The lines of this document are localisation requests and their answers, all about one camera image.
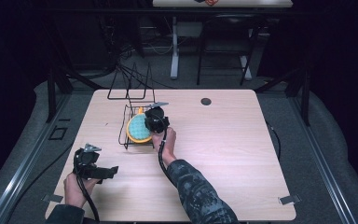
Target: wooden table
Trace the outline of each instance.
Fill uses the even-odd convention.
[[[124,96],[124,91],[114,91],[119,93]],[[92,192],[101,220],[189,221],[154,149],[129,146],[126,150],[119,144],[128,101],[107,100],[107,94],[94,93],[54,193],[63,196],[63,180],[72,172],[75,151],[90,143],[103,149],[99,167],[119,166],[113,179],[104,180]],[[239,220],[296,217],[292,204],[279,203],[289,191],[253,91],[155,90],[155,94],[156,101],[169,103],[163,109],[177,131],[176,156],[205,175]],[[203,105],[202,98],[212,103]],[[46,217],[55,204],[50,203]],[[86,216],[93,217],[87,203],[84,208]]]

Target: patterned sleeve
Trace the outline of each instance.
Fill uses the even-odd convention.
[[[188,162],[173,161],[167,171],[193,224],[239,223],[234,211],[219,198],[202,173]]]

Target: wrist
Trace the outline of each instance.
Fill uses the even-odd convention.
[[[164,161],[165,166],[168,167],[173,161],[176,161],[177,159],[175,155],[167,153],[162,155],[162,160]]]

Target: person's right hand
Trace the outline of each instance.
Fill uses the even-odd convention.
[[[153,146],[156,152],[159,151],[159,146],[164,138],[164,133],[152,133]],[[171,162],[176,161],[176,157],[173,154],[176,141],[176,131],[169,127],[167,129],[167,137],[165,139],[164,149],[162,150],[162,160],[168,167]]]

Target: person's left hand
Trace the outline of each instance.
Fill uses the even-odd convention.
[[[91,195],[95,184],[100,181],[100,179],[82,180],[89,195]],[[77,184],[76,175],[74,173],[69,174],[63,180],[63,187],[65,189],[65,203],[82,208],[86,203],[86,198],[83,196],[83,192]]]

